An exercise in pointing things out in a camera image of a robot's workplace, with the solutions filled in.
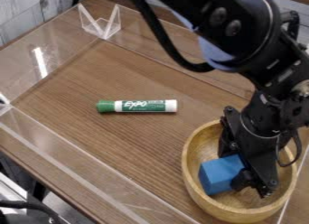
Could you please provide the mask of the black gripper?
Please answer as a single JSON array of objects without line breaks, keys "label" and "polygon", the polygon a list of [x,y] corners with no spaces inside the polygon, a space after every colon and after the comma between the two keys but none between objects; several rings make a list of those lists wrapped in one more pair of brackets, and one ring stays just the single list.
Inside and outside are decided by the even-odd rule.
[{"label": "black gripper", "polygon": [[235,191],[252,187],[265,198],[279,188],[279,167],[292,166],[302,157],[299,129],[309,125],[309,107],[248,106],[240,112],[228,106],[220,123],[224,130],[217,155],[237,154],[245,166],[231,187]]}]

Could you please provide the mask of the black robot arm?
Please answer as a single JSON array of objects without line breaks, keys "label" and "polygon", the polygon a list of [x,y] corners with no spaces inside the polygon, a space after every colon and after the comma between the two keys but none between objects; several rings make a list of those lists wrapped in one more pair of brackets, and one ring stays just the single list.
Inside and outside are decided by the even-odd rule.
[{"label": "black robot arm", "polygon": [[269,196],[279,187],[280,152],[300,141],[309,126],[309,53],[298,41],[300,17],[283,13],[273,0],[160,0],[199,35],[207,58],[189,62],[180,54],[153,10],[144,11],[172,59],[188,70],[241,74],[255,85],[244,109],[227,107],[217,154],[239,156],[241,169],[229,188],[253,187]]}]

